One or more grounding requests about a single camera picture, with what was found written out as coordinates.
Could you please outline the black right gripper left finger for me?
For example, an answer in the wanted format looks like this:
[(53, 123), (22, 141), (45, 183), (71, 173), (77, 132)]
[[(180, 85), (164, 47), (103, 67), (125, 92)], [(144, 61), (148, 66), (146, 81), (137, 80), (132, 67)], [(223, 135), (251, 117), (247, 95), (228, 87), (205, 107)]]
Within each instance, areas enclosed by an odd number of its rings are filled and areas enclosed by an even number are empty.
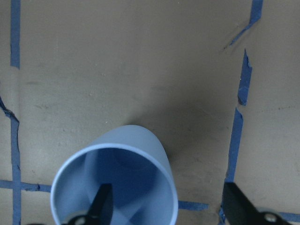
[(63, 225), (110, 225), (113, 217), (113, 186), (102, 184), (85, 214), (74, 216)]

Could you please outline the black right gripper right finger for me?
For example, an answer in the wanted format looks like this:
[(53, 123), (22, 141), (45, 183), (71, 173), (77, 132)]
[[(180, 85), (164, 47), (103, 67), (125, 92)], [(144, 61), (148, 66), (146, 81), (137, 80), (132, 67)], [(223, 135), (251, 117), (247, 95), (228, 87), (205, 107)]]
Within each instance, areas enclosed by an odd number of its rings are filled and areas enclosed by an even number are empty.
[(293, 214), (257, 208), (234, 182), (225, 182), (222, 195), (223, 225), (290, 225)]

